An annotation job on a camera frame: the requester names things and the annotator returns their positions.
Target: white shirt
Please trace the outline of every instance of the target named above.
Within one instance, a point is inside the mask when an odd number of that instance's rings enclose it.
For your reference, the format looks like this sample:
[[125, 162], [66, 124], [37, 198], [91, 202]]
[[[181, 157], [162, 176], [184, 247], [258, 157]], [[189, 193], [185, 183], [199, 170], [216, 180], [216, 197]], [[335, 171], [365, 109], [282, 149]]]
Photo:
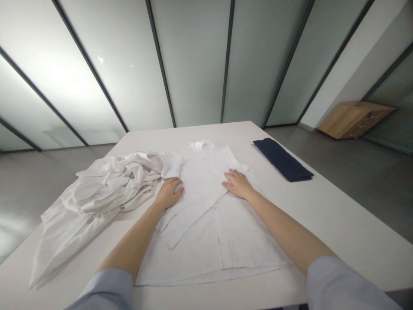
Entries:
[[222, 185], [232, 168], [261, 192], [252, 170], [229, 147], [201, 141], [180, 154], [187, 159], [180, 173], [185, 191], [158, 223], [136, 286], [217, 282], [292, 263], [251, 205]]

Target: white table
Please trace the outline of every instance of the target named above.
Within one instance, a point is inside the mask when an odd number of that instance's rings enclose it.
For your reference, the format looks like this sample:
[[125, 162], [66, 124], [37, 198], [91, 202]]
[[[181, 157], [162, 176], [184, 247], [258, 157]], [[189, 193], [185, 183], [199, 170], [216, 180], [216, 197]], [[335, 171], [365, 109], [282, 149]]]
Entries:
[[[108, 155], [179, 151], [210, 140], [229, 145], [249, 165], [271, 200], [384, 291], [413, 288], [413, 245], [314, 169], [312, 181], [287, 182], [255, 148], [269, 137], [252, 122], [128, 133]], [[149, 206], [118, 216], [43, 287], [28, 290], [41, 225], [0, 266], [1, 309], [62, 309], [73, 302], [109, 251]], [[306, 302], [305, 277], [296, 267], [212, 284], [134, 289], [137, 309], [265, 309]]]

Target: forearm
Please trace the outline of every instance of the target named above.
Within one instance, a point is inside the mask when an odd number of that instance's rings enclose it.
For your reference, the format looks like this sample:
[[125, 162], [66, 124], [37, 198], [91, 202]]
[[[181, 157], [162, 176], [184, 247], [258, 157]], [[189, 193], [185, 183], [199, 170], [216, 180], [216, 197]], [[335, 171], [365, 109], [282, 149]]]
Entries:
[[308, 266], [318, 257], [337, 255], [319, 238], [258, 192], [246, 197], [267, 225], [278, 244], [306, 275]]
[[97, 272], [108, 268], [123, 269], [135, 280], [146, 249], [164, 209], [152, 204], [103, 261]]

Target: person's left hand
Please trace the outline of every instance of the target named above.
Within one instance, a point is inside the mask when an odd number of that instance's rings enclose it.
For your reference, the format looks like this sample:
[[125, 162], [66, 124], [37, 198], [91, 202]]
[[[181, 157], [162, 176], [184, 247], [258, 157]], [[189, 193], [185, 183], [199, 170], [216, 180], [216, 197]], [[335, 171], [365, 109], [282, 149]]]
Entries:
[[174, 205], [184, 192], [184, 188], [182, 187], [178, 192], [175, 193], [175, 188], [181, 183], [182, 181], [177, 177], [169, 178], [168, 180], [166, 180], [166, 182], [160, 188], [154, 205], [157, 205], [163, 210], [166, 210], [167, 208]]

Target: gray floor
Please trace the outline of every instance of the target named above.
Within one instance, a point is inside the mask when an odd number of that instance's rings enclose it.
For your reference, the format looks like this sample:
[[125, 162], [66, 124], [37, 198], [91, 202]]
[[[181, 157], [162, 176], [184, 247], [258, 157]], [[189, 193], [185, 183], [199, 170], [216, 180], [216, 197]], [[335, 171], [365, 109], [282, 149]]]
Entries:
[[[413, 158], [363, 139], [334, 139], [300, 127], [266, 130], [337, 187], [413, 243]], [[0, 264], [40, 224], [76, 172], [112, 146], [0, 155]]]

